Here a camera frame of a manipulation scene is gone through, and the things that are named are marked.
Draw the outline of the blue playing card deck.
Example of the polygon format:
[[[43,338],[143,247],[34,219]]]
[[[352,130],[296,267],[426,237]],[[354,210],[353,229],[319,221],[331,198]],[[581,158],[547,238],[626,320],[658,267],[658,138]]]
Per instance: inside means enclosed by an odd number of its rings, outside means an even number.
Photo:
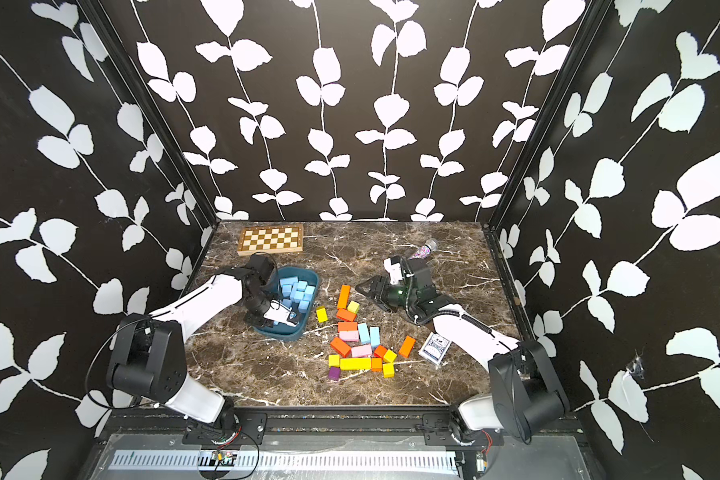
[[[435,332],[431,332],[422,344],[419,355],[439,368],[452,342]]]

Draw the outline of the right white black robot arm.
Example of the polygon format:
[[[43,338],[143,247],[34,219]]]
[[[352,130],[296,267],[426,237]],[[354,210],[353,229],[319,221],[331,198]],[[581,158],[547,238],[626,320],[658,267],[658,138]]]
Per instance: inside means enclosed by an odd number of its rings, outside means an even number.
[[[499,429],[528,443],[534,434],[570,411],[546,349],[538,341],[520,341],[487,326],[451,296],[437,290],[424,258],[393,256],[386,273],[358,284],[356,291],[386,312],[401,312],[415,326],[429,327],[483,367],[490,392],[455,407],[451,430],[463,440],[468,432]]]

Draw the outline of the purple glitter microphone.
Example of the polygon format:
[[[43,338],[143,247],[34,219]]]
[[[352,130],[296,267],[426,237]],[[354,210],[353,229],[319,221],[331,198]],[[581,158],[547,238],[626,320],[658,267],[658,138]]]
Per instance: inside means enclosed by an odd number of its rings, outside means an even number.
[[[410,259],[426,259],[434,251],[437,250],[438,244],[435,239],[428,239],[420,246],[414,253],[412,253]]]

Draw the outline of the small yellow block left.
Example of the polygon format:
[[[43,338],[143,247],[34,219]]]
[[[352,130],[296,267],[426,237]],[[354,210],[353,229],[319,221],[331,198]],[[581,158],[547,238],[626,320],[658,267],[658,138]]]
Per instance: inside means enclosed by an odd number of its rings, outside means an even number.
[[[315,313],[319,324],[323,324],[328,321],[327,310],[325,307],[318,307],[315,310]]]

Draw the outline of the long yellow block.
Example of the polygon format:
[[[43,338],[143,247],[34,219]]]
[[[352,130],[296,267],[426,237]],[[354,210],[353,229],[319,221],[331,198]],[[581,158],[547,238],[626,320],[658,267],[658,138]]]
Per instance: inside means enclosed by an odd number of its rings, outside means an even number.
[[[371,358],[341,358],[339,368],[341,371],[371,370],[373,362]]]

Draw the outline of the wooden chess board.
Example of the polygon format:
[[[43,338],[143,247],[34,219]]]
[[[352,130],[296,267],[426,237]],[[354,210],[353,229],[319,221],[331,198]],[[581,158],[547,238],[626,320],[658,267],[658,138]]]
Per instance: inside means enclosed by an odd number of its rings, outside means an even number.
[[[247,227],[240,235],[237,253],[251,256],[254,253],[298,253],[303,251],[304,227],[302,224]]]

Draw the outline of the black front rail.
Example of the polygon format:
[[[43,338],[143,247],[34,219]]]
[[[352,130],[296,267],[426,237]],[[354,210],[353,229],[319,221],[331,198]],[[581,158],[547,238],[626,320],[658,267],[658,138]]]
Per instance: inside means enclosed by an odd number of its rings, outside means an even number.
[[[501,446],[509,438],[500,427],[483,427],[469,431],[456,420],[454,408],[435,406],[324,406],[324,407],[233,407],[223,420],[236,420],[242,431],[261,445],[264,439],[276,434],[347,434],[347,435],[420,435],[428,446],[456,449],[480,449],[488,445]],[[113,414],[108,420],[107,433],[178,433],[187,427],[198,435],[182,414],[166,408],[138,408]],[[572,435],[583,440],[580,423],[572,415],[548,424],[537,434]]]

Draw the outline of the long orange block upper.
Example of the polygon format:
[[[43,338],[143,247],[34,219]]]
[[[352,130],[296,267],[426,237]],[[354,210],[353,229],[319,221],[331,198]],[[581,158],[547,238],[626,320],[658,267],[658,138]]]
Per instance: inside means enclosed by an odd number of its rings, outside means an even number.
[[[337,301],[337,308],[338,309],[344,309],[346,310],[349,304],[349,296],[351,293],[351,286],[350,285],[342,285],[339,297]]]

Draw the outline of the dark teal plastic tray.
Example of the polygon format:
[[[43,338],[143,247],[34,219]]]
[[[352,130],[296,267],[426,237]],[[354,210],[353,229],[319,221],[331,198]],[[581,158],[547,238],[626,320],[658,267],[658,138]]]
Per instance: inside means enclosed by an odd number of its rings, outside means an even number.
[[[264,326],[255,327],[254,330],[281,341],[298,340],[315,308],[319,285],[319,275],[313,270],[280,267],[275,283],[267,291],[275,295],[278,302],[276,312],[288,313],[287,321],[267,321]]]

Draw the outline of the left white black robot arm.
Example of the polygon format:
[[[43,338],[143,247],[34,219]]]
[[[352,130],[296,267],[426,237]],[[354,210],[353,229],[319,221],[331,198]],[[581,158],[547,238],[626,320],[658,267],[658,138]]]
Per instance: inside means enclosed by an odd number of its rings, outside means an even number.
[[[254,254],[245,265],[218,271],[166,307],[128,316],[116,331],[107,385],[199,423],[217,422],[228,402],[189,376],[186,341],[230,306],[245,308],[246,320],[257,328],[294,326],[295,315],[275,293],[276,273],[271,256]]]

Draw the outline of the orange red block lower left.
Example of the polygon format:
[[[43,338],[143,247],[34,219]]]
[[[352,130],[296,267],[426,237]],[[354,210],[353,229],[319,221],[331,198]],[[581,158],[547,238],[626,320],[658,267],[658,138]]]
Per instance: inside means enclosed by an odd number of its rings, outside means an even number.
[[[342,358],[347,358],[351,354],[352,347],[339,337],[335,337],[330,342],[330,346]]]

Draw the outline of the purple cube block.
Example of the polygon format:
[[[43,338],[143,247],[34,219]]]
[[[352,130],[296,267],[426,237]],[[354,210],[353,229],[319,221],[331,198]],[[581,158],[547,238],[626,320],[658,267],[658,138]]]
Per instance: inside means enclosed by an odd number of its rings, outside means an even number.
[[[341,378],[341,370],[339,367],[330,367],[328,378],[333,381],[339,381]]]

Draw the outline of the orange block right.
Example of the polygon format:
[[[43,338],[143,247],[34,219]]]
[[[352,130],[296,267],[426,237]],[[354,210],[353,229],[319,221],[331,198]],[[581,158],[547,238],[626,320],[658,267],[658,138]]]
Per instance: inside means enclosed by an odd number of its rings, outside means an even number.
[[[399,351],[398,351],[398,354],[404,358],[409,358],[414,345],[415,345],[415,339],[411,336],[406,336]]]

